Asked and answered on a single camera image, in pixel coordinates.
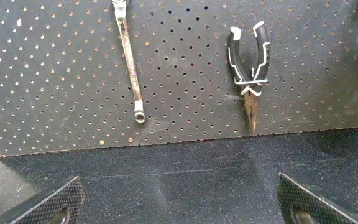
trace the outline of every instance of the carbon fiber pattern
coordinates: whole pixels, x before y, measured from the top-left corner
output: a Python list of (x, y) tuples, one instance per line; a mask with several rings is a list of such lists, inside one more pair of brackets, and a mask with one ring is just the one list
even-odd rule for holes
[(80, 179), (77, 178), (16, 223), (47, 223), (64, 208), (70, 212), (68, 223), (77, 223), (83, 200), (84, 192)]
[[(312, 185), (299, 184), (285, 174), (280, 178), (277, 196), (285, 223), (358, 223), (358, 210), (336, 197), (324, 195)], [(301, 222), (304, 217), (313, 222)]]

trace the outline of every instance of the gray floor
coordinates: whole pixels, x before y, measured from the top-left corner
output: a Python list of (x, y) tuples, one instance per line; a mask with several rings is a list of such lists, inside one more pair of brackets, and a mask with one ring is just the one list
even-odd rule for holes
[(358, 208), (358, 129), (0, 159), (0, 214), (79, 175), (80, 223), (283, 223), (278, 173)]

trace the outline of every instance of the wrench open end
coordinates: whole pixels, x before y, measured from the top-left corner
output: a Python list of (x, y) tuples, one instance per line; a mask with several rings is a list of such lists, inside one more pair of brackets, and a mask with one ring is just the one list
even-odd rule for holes
[(143, 111), (136, 112), (135, 113), (135, 120), (139, 124), (143, 124), (146, 121), (146, 117), (144, 116), (144, 112)]

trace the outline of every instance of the pegboard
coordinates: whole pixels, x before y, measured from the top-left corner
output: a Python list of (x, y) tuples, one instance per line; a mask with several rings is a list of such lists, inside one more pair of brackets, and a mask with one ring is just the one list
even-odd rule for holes
[(139, 126), (111, 1), (0, 0), (0, 155), (248, 136), (227, 38), (240, 27), (255, 66), (260, 20), (256, 133), (357, 127), (358, 1), (131, 1)]

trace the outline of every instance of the wrench handle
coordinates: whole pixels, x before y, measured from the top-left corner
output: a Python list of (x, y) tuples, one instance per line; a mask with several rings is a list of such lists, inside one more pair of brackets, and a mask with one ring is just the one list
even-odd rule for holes
[(142, 124), (145, 122), (146, 117), (143, 110), (142, 94), (140, 93), (139, 82), (137, 81), (135, 61), (134, 61), (134, 56), (132, 54), (131, 42), (129, 41), (125, 14), (123, 17), (116, 17), (116, 18), (117, 18), (119, 33), (121, 35), (122, 46), (124, 47), (124, 54), (127, 61), (129, 78), (131, 79), (132, 91), (134, 92), (135, 120), (139, 124)]

